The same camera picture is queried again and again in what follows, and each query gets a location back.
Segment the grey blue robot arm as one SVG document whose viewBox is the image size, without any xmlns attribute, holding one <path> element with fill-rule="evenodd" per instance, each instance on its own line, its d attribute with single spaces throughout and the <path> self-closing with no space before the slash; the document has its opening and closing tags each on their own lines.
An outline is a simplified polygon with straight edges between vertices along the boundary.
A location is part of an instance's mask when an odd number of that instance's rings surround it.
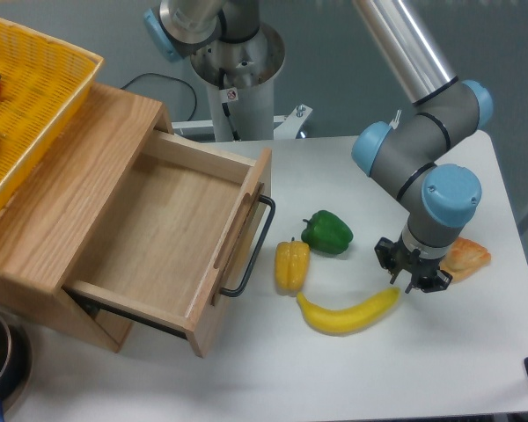
<svg viewBox="0 0 528 422">
<path fill-rule="evenodd" d="M 481 185 L 468 169 L 438 159 L 488 122 L 493 100 L 481 84 L 458 79 L 406 2 L 358 1 L 356 9 L 416 110 L 401 124 L 369 125 L 351 150 L 409 213 L 397 241 L 378 241 L 378 262 L 392 276 L 408 272 L 410 288 L 443 291 L 451 275 L 441 261 L 473 218 Z M 273 81 L 285 47 L 261 22 L 257 2 L 163 1 L 143 21 L 167 60 L 188 59 L 205 82 L 218 141 L 273 137 Z"/>
</svg>

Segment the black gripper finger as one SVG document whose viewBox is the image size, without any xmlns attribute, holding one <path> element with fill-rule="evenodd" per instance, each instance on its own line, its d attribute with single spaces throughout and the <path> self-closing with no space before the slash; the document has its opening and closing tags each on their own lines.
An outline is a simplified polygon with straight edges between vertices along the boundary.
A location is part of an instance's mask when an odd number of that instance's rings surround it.
<svg viewBox="0 0 528 422">
<path fill-rule="evenodd" d="M 440 269 L 436 269 L 431 274 L 413 273 L 405 293 L 409 294 L 413 290 L 420 290 L 423 293 L 440 292 L 446 290 L 451 282 L 452 276 Z"/>
<path fill-rule="evenodd" d="M 399 275 L 399 271 L 397 269 L 397 259 L 395 255 L 396 250 L 396 243 L 386 237 L 381 237 L 374 247 L 374 251 L 378 258 L 378 263 L 391 275 L 391 279 L 389 281 L 390 284 L 394 284 Z"/>
</svg>

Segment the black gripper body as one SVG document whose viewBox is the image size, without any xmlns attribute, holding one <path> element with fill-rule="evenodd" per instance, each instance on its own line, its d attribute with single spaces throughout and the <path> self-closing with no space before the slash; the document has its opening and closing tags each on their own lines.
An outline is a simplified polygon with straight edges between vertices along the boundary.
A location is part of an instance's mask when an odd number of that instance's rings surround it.
<svg viewBox="0 0 528 422">
<path fill-rule="evenodd" d="M 439 259 L 421 257 L 421 251 L 410 251 L 403 242 L 397 242 L 394 252 L 394 272 L 409 273 L 411 281 L 434 281 L 438 277 Z"/>
</svg>

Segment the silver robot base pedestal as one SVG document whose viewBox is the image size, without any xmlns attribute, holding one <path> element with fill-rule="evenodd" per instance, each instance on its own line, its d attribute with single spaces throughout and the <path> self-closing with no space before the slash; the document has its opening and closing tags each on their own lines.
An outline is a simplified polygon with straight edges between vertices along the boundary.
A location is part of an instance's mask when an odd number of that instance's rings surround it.
<svg viewBox="0 0 528 422">
<path fill-rule="evenodd" d="M 216 40 L 190 56 L 206 86 L 217 142 L 273 137 L 274 82 L 284 60 L 280 34 L 265 23 L 250 40 Z"/>
</svg>

